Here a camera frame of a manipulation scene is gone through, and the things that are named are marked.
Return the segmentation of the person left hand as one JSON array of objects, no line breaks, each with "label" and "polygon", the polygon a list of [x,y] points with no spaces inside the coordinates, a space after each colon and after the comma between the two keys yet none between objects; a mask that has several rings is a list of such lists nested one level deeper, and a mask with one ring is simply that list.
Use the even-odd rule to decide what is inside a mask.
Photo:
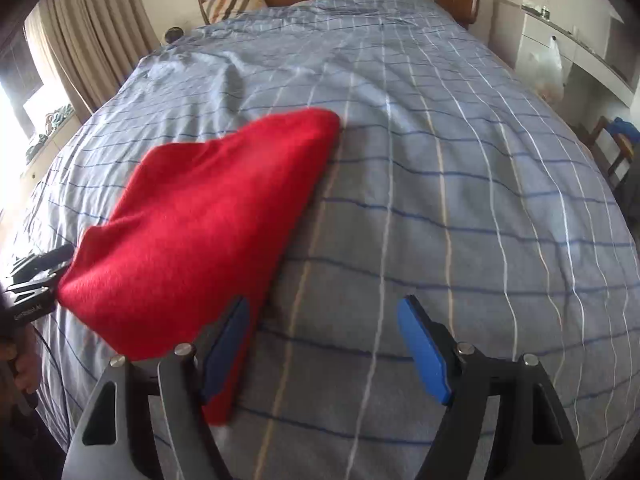
[{"label": "person left hand", "polygon": [[2,339],[1,359],[13,363],[14,382],[18,390],[26,393],[36,392],[41,380],[41,360],[36,350],[35,330],[31,325],[24,328],[24,332],[17,339],[17,344]]}]

